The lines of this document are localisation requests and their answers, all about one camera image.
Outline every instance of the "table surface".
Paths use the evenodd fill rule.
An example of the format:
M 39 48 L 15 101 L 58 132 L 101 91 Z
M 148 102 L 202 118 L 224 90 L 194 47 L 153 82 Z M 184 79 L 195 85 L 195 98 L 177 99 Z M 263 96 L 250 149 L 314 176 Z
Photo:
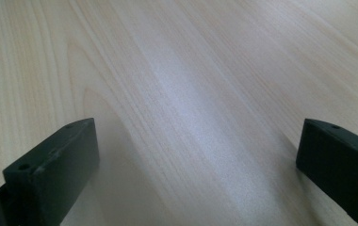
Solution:
M 358 134 L 358 1 L 0 0 L 0 185 L 84 118 L 63 225 L 355 225 L 295 159 L 305 118 Z

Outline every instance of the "light wood grain surface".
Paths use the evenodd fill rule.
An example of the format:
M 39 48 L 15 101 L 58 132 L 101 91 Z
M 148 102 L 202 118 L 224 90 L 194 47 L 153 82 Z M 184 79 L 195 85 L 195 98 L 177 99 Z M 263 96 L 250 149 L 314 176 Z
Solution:
M 0 185 L 89 117 L 63 225 L 356 225 L 295 158 L 304 118 L 358 134 L 358 0 L 0 1 Z

